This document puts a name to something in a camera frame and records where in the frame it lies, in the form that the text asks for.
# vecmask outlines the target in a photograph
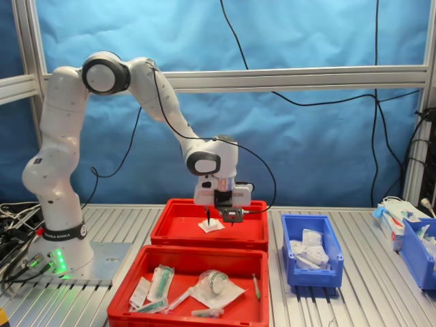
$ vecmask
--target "blue plastic bin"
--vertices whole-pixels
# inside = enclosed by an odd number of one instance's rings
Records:
[[[418,286],[422,290],[436,290],[436,273],[433,272],[435,261],[416,236],[416,231],[425,225],[430,225],[426,234],[436,236],[436,219],[420,220],[419,223],[410,223],[403,219],[404,236],[400,253]]]
[[[285,262],[287,283],[293,286],[341,287],[343,256],[338,240],[334,235],[327,216],[282,215],[283,222],[283,261]],[[322,245],[330,258],[331,270],[299,269],[296,267],[290,240],[302,240],[303,229],[322,233]]]

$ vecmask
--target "red plastic bin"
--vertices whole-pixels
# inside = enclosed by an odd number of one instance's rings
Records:
[[[175,308],[174,315],[129,312],[129,299],[140,278],[151,281],[153,271],[159,264],[175,268],[168,302],[175,300],[188,287],[194,286],[200,274],[209,269],[227,274],[237,286],[246,291],[224,307],[224,315],[217,319],[192,317],[191,311],[207,309],[192,297]],[[255,297],[253,273],[258,278],[260,301]],[[109,304],[108,320],[110,327],[266,327],[269,324],[268,257],[263,251],[252,250],[145,246],[136,256]]]
[[[264,201],[251,201],[249,211],[266,209]],[[210,208],[211,217],[220,219],[219,212]],[[244,216],[242,223],[223,223],[222,230],[205,233],[198,224],[206,219],[204,207],[192,199],[171,199],[151,232],[153,245],[183,247],[214,247],[224,249],[253,249],[268,251],[268,221],[266,212]]]

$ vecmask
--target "blue backdrop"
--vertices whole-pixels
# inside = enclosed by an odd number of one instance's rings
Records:
[[[380,2],[379,64],[422,64],[430,1]],[[374,63],[375,0],[225,0],[224,4],[252,69]],[[127,6],[121,0],[51,0],[37,1],[37,9],[49,71],[59,65],[82,65],[98,50],[113,51],[126,61],[150,57],[164,71],[244,69],[218,0],[131,0]],[[379,90],[379,98],[410,91]],[[309,103],[368,92],[373,90],[283,94]],[[183,114],[199,135],[230,134],[270,165],[277,179],[277,204],[370,204],[375,172],[371,98],[308,108],[291,105],[271,93],[179,94],[178,98]],[[417,98],[413,94],[382,103],[390,144],[400,158],[413,130]],[[25,104],[16,106],[25,108]],[[128,95],[91,96],[80,163],[72,176],[82,200],[91,194],[95,182],[90,166],[100,174],[110,174],[121,162],[137,109]],[[37,151],[29,118],[25,109],[0,110],[2,139],[12,139],[13,124],[29,125],[22,136],[28,146],[11,141],[15,143],[0,150],[0,198],[24,200],[31,196],[20,184],[20,169]],[[384,142],[380,116],[375,139],[380,168],[375,188],[378,201],[399,175]],[[253,197],[270,201],[273,183],[268,171],[243,150],[238,179],[254,182]],[[195,183],[170,130],[143,112],[125,165],[114,177],[99,182],[93,202],[164,203],[169,198],[191,197]]]

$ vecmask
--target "green led light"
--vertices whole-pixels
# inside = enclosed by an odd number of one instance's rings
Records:
[[[61,250],[57,249],[56,253],[57,253],[57,259],[58,259],[58,261],[59,261],[59,263],[61,265],[61,269],[58,269],[56,271],[56,273],[57,274],[61,274],[61,273],[64,273],[67,270],[67,266],[65,265],[65,262],[64,262]]]

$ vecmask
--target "metal table surface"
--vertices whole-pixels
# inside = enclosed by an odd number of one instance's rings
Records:
[[[0,296],[11,326],[108,326],[106,308],[163,206],[89,205],[84,218],[89,238],[129,242],[132,248],[112,287],[51,283],[13,284]],[[286,283],[281,246],[281,213],[328,215],[344,255],[337,296],[325,289]],[[422,292],[403,259],[365,208],[274,207],[268,212],[270,326],[435,326],[436,292]]]

